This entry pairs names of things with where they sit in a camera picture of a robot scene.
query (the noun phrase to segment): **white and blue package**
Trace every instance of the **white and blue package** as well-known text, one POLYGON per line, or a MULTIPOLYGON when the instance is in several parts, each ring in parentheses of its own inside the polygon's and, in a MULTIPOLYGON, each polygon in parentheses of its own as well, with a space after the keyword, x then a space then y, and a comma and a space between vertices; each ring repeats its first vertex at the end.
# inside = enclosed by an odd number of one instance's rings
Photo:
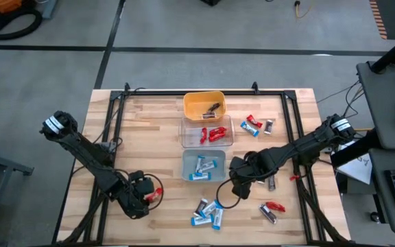
POLYGON ((213 215, 211 215, 211 217, 208 217, 208 218, 202 218, 202 217, 191 218, 191 225, 192 226, 199 226, 201 224, 207 224, 207 223, 212 223, 212 222, 214 222, 213 215))
POLYGON ((222 226, 222 215, 224 214, 224 209, 217 204, 216 205, 216 214, 214 217, 214 221, 213 221, 213 229, 215 230, 220 230, 220 227, 222 226))
POLYGON ((205 159, 205 157, 203 157, 202 155, 197 156, 197 164, 196 164, 195 173, 201 173, 201 172, 199 172, 199 170, 200 170, 200 166, 202 164, 204 164, 204 159, 205 159))
POLYGON ((189 179, 191 181, 196 181, 196 180, 211 180, 211 173, 210 172, 204 172, 204 173, 195 173, 195 174, 190 174, 189 179))
POLYGON ((221 208, 217 200, 214 200, 212 203, 208 204, 204 209, 202 209, 202 211, 200 211, 200 215, 203 218, 206 218, 208 215, 210 215, 211 212, 213 212, 216 209, 216 207, 221 208))
POLYGON ((248 131, 250 134, 252 134, 252 136, 256 137, 257 135, 259 135, 259 131, 254 129, 253 127, 251 127, 251 125, 247 124, 246 121, 243 121, 243 123, 241 123, 240 127, 242 127, 243 129, 245 129, 246 131, 248 131))
POLYGON ((204 163, 200 166, 199 172, 206 171, 208 169, 216 168, 217 167, 217 162, 216 160, 212 160, 210 162, 204 163))

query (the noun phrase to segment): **orange vacuum hose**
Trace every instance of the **orange vacuum hose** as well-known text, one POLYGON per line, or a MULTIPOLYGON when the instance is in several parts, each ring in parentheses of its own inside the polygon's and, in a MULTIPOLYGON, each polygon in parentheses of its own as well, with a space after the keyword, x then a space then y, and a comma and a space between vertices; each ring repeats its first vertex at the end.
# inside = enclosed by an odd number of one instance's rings
POLYGON ((0 13, 11 12, 22 6, 22 0, 0 0, 0 13))

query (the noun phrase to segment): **red wrapper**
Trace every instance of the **red wrapper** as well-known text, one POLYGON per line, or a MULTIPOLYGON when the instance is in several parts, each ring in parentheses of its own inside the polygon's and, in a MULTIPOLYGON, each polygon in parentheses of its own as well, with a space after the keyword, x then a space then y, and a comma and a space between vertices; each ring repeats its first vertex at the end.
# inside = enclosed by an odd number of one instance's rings
POLYGON ((210 142, 214 142, 214 141, 217 141, 217 140, 219 140, 220 138, 222 138, 222 137, 224 137, 224 136, 225 136, 225 132, 219 133, 219 134, 215 134, 215 135, 213 135, 213 136, 210 136, 210 137, 208 138, 208 140, 209 140, 210 142))
POLYGON ((205 140, 206 140, 206 127, 202 128, 202 131, 200 133, 200 143, 204 144, 205 140))
POLYGON ((286 209, 284 208, 283 205, 281 205, 279 203, 276 203, 276 202, 266 202, 266 206, 269 209, 277 210, 277 211, 280 211, 280 212, 285 212, 286 211, 286 209))
POLYGON ((252 115, 249 115, 246 118, 251 124, 254 124, 255 126, 261 128, 261 126, 263 125, 261 122, 258 122, 257 120, 254 119, 254 117, 252 115))
POLYGON ((218 127, 214 130, 210 130, 210 137, 212 137, 215 134, 225 133, 225 131, 226 131, 226 128, 224 128, 224 127, 218 127))
POLYGON ((155 201, 155 199, 157 199, 159 196, 161 196, 162 193, 163 193, 163 189, 157 188, 154 193, 151 193, 150 195, 148 195, 146 197, 146 200, 149 203, 152 203, 153 201, 155 201))

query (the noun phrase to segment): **gray floor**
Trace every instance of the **gray floor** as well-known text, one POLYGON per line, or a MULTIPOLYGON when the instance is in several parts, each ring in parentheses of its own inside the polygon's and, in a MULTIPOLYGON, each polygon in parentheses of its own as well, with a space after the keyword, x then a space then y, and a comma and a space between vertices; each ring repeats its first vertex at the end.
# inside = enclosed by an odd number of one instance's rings
MULTIPOLYGON (((60 0, 54 18, 33 34, 0 45, 106 46, 119 0, 60 0)), ((310 1, 302 1, 307 8, 310 1)), ((210 8, 198 0, 128 0, 115 47, 212 47, 385 51, 394 40, 377 32, 368 0, 317 0, 301 20, 293 3, 222 0, 210 8)), ((16 28, 29 17, 11 24, 16 28)), ((103 52, 0 51, 0 155, 34 166, 17 174, 0 207, 0 242, 48 244, 54 233, 73 159, 38 133, 55 110, 84 123, 103 52)), ((367 56, 158 54, 112 52, 102 88, 309 87, 317 99, 357 80, 367 56)), ((319 104, 322 118, 342 114, 345 93, 319 104)), ((354 104, 356 128, 372 127, 364 98, 354 104)), ((388 225, 370 222, 371 197, 344 196, 353 240, 395 244, 388 225)))

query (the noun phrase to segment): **wooden tabletop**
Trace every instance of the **wooden tabletop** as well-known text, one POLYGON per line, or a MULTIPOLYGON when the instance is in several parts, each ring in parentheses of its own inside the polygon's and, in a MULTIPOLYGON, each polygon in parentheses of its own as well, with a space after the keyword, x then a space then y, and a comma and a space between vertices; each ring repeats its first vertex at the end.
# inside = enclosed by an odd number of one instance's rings
MULTIPOLYGON (((321 124, 315 95, 312 89, 296 89, 296 94, 307 134, 321 124)), ((109 95, 110 90, 94 90, 91 96, 82 132, 91 141, 103 130, 109 95)), ((269 192, 263 185, 254 183, 247 200, 241 200, 237 207, 225 210, 220 231, 213 230, 210 224, 191 226, 190 218, 200 199, 213 201, 220 183, 197 184, 181 179, 184 149, 178 140, 178 125, 183 117, 182 107, 181 96, 131 96, 126 100, 120 134, 123 145, 117 150, 115 167, 129 172, 141 169, 157 175, 164 184, 165 196, 157 209, 139 220, 128 218, 118 203, 109 204, 104 244, 305 244, 296 184, 289 180, 293 174, 291 160, 277 173, 275 191, 269 192), (286 207, 285 213, 275 212, 277 224, 271 224, 258 209, 261 203, 270 200, 286 207)), ((222 149, 226 152, 226 169, 234 156, 243 157, 251 150, 287 144, 280 96, 226 96, 226 107, 226 114, 232 117, 235 127, 234 144, 222 149), (249 114, 262 122, 273 120, 272 134, 260 133, 258 137, 253 137, 243 130, 240 123, 249 114)), ((292 111, 291 119, 298 138, 292 111)), ((313 166, 313 174, 321 209, 341 235, 350 239, 332 167, 318 162, 313 166)), ((88 210, 92 186, 93 176, 86 169, 72 177, 58 240, 69 236, 88 210)), ((237 200, 231 189, 230 183, 221 189, 219 196, 224 205, 237 200)), ((313 214, 311 211, 309 213, 313 236, 317 239, 313 214)), ((98 218, 95 219, 93 237, 97 232, 97 223, 98 218)))

